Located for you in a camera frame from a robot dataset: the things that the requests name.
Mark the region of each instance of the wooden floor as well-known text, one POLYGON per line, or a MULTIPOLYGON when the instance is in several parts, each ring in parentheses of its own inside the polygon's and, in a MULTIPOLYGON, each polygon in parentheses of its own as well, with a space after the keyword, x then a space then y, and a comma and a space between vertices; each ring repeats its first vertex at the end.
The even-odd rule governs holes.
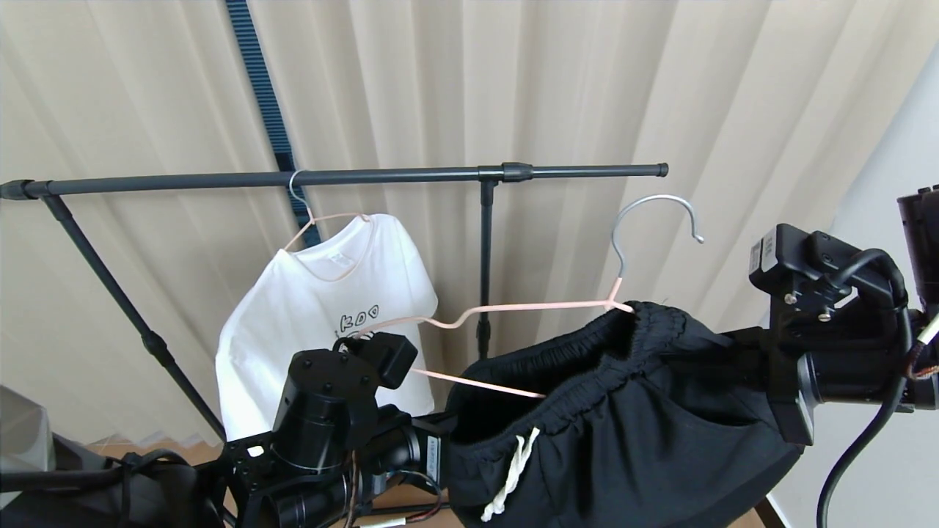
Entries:
MULTIPOLYGON (((126 440, 112 437, 100 442, 92 443, 87 448, 100 455, 114 458, 121 458, 128 451, 144 454, 149 451, 153 451, 154 449, 165 448, 176 451, 190 464, 201 464, 218 457, 219 451, 222 447, 220 445, 213 447, 204 443, 198 443, 190 447, 183 447, 174 442, 159 442, 153 443, 145 448, 141 448, 126 440)), ((375 507, 381 508, 400 505, 426 505, 433 502, 433 495, 425 493, 420 489, 413 488, 411 486, 398 486, 397 488, 393 488, 388 492, 378 496, 378 498, 375 499, 375 507)), ((225 503, 228 506, 229 511, 235 511, 235 505, 231 501, 231 497, 228 497, 225 503)), ((390 517, 394 516, 389 516, 386 518, 369 517, 368 520, 370 523, 379 522, 380 520, 389 519, 390 517)), ((459 520, 456 519, 456 516, 452 511, 444 510, 434 516, 433 519, 422 522, 421 526, 423 528, 460 528, 462 524, 460 524, 459 520)), ((731 528, 764 527, 757 513, 754 510, 750 510, 746 515, 735 521, 731 525, 731 528)))

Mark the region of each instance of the black pants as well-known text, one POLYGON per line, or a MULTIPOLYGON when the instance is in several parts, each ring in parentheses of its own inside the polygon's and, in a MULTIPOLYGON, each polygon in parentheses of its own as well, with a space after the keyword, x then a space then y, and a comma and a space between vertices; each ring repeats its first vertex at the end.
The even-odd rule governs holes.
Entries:
POLYGON ((716 353, 730 339, 685 312, 631 303, 581 330, 471 366, 456 385, 446 458, 467 526, 727 526, 787 473, 801 448, 779 437, 762 393, 672 372, 663 352, 716 353), (480 516, 505 484, 516 436, 538 427, 505 512, 480 516))

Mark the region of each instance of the white drawstring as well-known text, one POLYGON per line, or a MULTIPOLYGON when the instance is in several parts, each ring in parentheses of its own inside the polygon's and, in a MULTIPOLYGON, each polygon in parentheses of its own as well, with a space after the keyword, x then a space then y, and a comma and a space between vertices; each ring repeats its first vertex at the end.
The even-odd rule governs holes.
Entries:
POLYGON ((499 490, 499 493, 496 493, 491 503, 485 505, 483 516, 480 518, 483 522, 489 522, 493 515, 499 515, 505 511, 505 499, 509 496, 509 493, 516 490, 518 478, 522 475, 522 472, 525 471, 525 464, 528 463, 528 459, 531 457, 531 448, 534 446, 534 439, 538 438, 538 433, 540 432, 538 427, 532 429, 527 445, 525 444, 524 438, 516 436, 518 448, 516 449, 516 453, 512 455, 512 462, 509 463, 509 474, 505 477, 505 486, 499 490))

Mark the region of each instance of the clothes hanger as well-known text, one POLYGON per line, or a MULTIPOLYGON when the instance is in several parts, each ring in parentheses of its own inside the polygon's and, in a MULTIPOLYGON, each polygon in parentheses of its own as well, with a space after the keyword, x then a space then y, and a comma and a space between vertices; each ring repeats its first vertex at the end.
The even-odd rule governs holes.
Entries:
POLYGON ((294 244, 294 242, 298 241, 298 240, 300 239, 300 237, 303 236, 303 233, 305 233, 307 229, 309 229, 310 227, 313 227, 314 225, 316 225, 316 222, 319 222, 319 221, 321 221, 321 220, 329 220, 330 218, 340 218, 340 217, 343 217, 343 216, 358 216, 358 217, 361 217, 365 222, 371 222, 371 221, 372 221, 372 219, 369 218, 368 215, 365 214, 365 213, 363 213, 363 212, 340 212, 340 213, 338 213, 338 214, 330 214, 330 215, 327 215, 327 216, 320 216, 319 218, 315 218, 315 217, 313 216, 313 210, 310 209, 310 204, 309 204, 306 200, 304 200, 303 198, 300 198, 299 196, 297 196, 297 193, 295 193, 295 192, 294 192, 294 189, 293 189, 293 178, 296 178, 296 177, 297 177, 297 174, 299 174, 299 173, 301 173, 301 172, 303 172, 302 169, 301 169, 301 170, 298 170, 298 171, 294 172, 292 175, 290 175, 290 181, 287 183, 287 190, 290 191, 290 195, 291 195, 291 196, 293 196, 294 198, 296 198, 296 200, 297 200, 298 202, 301 202, 301 204, 303 204, 303 205, 306 207, 306 213, 307 213, 307 215, 309 216, 310 221, 307 222, 306 225, 304 225, 303 227, 301 227, 301 228, 300 228, 300 232, 297 233, 296 235, 294 235, 294 238, 290 239, 290 242, 288 242, 288 243, 286 244, 286 246, 284 246, 284 250, 285 250, 285 251, 287 250, 287 248, 289 248, 290 246, 292 246, 292 245, 294 244))
POLYGON ((642 197, 626 207, 620 210, 620 213, 616 215, 616 221, 613 223, 613 229, 610 233, 610 239, 613 244, 613 251, 616 253, 616 257, 620 260, 620 271, 616 277, 616 280, 613 281, 613 287, 610 289, 609 295, 605 299, 595 300, 595 301, 571 301, 564 303, 517 303, 517 304, 491 304, 487 306, 476 306, 470 308, 469 310, 463 312, 456 321, 448 323, 441 322, 434 318, 425 318, 421 316, 413 316, 407 318, 394 318, 380 323, 373 324, 371 326, 361 329, 357 335, 361 336, 364 334, 369 334, 378 329, 385 328, 388 326, 393 326, 395 324, 400 324, 403 322, 425 322, 432 324, 436 327, 443 328, 446 330, 452 330, 454 328, 459 328, 467 318, 473 314, 480 314, 483 312, 520 312, 520 311, 529 311, 529 310, 558 310, 564 308, 592 308, 602 306, 607 310, 616 308, 623 310, 626 313, 633 313, 631 306, 623 303, 617 303, 615 301, 616 294, 620 291, 620 286, 623 284, 623 278, 626 274, 626 258, 623 255, 623 249, 620 247, 620 244, 617 242, 617 235, 619 234, 620 223, 623 221, 626 213, 630 210, 635 209, 636 207, 651 202, 653 200, 671 200, 678 202, 685 207, 685 210, 688 211, 688 216, 691 218, 691 236, 698 243, 704 243, 704 237, 698 234, 698 215, 695 214, 695 208, 684 198, 680 196, 675 196, 674 194, 651 194, 649 196, 642 197))

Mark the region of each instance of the white wall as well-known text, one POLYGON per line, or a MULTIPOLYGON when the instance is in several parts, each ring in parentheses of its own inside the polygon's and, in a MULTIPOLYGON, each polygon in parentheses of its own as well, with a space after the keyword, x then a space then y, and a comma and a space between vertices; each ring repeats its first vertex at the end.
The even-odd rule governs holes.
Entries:
MULTIPOLYGON (((911 306, 919 306, 896 198, 939 183, 939 47, 933 50, 906 102, 845 195, 828 231, 860 248, 879 247, 903 271, 911 306)), ((801 225, 811 231, 819 225, 801 225)), ((874 415, 858 405, 822 405, 815 413, 816 444, 773 491, 794 527, 813 526, 828 470, 874 415)), ((939 477, 934 456, 939 412, 897 414, 841 479, 829 510, 832 528, 939 525, 931 507, 939 477)))

